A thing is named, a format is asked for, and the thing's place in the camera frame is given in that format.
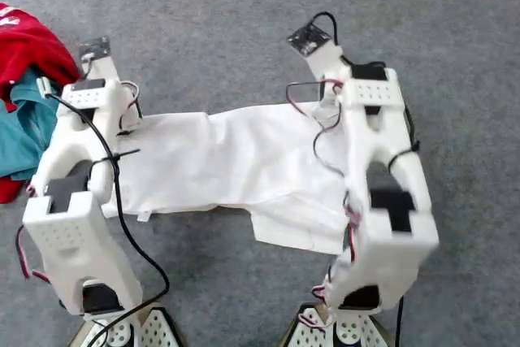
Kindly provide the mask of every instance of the folded garment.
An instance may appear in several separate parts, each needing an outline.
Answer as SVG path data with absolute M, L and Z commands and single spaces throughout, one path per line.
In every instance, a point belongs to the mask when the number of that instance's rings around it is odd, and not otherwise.
M 12 180 L 10 177 L 0 178 L 0 203 L 11 202 L 23 186 L 23 180 Z
M 8 113 L 11 113 L 12 111 L 16 110 L 16 106 L 13 105 L 11 102 L 4 102 L 3 104 L 6 107 L 6 110 L 7 110 Z
M 290 105 L 145 117 L 141 128 L 118 137 L 119 152 L 141 149 L 119 162 L 123 210 L 246 209 L 259 241 L 339 254 L 345 185 L 314 156 L 320 129 Z M 341 126 L 317 147 L 320 157 L 345 169 Z M 104 212 L 115 215 L 114 197 Z

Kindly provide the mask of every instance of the teal cloth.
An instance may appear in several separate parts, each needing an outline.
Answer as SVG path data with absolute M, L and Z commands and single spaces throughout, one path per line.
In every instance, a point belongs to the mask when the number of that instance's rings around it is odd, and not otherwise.
M 8 113 L 0 104 L 0 177 L 30 179 L 49 146 L 58 103 L 41 97 L 36 84 L 40 75 L 30 67 L 12 87 L 10 98 L 15 111 Z

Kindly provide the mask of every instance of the red cloth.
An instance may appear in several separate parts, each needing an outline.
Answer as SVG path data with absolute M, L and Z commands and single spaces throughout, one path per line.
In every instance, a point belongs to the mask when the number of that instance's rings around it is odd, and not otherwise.
M 0 203 L 13 201 L 23 185 L 23 180 L 11 180 L 7 176 L 0 178 Z
M 30 65 L 38 67 L 57 86 L 79 78 L 74 59 L 59 39 L 35 17 L 0 3 L 0 99 L 8 111 L 11 81 L 17 81 Z M 0 203 L 15 199 L 24 184 L 0 178 Z

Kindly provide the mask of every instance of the robotic arm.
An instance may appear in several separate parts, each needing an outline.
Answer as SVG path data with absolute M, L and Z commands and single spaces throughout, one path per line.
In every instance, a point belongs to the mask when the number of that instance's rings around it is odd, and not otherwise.
M 105 341 L 95 337 L 103 326 L 143 305 L 141 284 L 110 235 L 101 208 L 110 200 L 115 180 L 106 147 L 113 151 L 117 135 L 138 126 L 141 113 L 137 96 L 119 81 L 106 37 L 83 44 L 80 55 L 85 77 L 65 86 L 57 98 L 58 120 L 32 178 L 34 196 L 23 224 L 40 250 L 61 304 L 70 314 L 96 322 L 81 347 L 137 347 L 142 342 L 137 314 L 106 329 Z M 38 80 L 38 87 L 43 96 L 52 97 L 46 78 Z M 162 308 L 156 312 L 145 325 L 151 329 L 161 323 L 161 342 L 180 345 L 167 313 Z
M 333 16 L 323 15 L 331 17 L 336 30 Z M 325 345 L 364 346 L 371 345 L 370 333 L 360 330 L 369 329 L 368 316 L 400 301 L 439 237 L 396 72 L 382 63 L 353 64 L 337 45 L 336 34 L 333 40 L 311 21 L 288 38 L 316 80 L 328 80 L 322 83 L 318 111 L 340 115 L 347 143 L 342 176 L 349 247 L 329 268 L 323 284 L 314 288 L 330 321 L 316 326 L 321 320 L 312 320 L 312 315 L 301 314 L 299 319 L 311 329 L 334 324 Z M 366 173 L 372 162 L 384 164 L 400 188 L 369 188 Z

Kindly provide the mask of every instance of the gray felt mat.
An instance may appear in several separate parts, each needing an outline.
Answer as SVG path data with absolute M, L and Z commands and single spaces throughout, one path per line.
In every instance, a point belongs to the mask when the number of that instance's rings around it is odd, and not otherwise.
M 518 345 L 519 0 L 0 1 L 36 15 L 74 54 L 80 41 L 109 35 L 147 114 L 282 102 L 286 83 L 310 78 L 284 38 L 331 11 L 349 57 L 397 69 L 422 141 L 441 247 L 407 294 L 402 345 Z M 20 274 L 14 235 L 24 203 L 0 210 L 0 345 L 65 345 L 82 320 Z M 160 279 L 117 221 L 109 225 L 146 294 L 156 292 Z M 255 242 L 240 210 L 130 227 L 166 268 L 163 302 L 193 346 L 274 346 L 331 260 Z M 392 330 L 394 316 L 379 318 Z

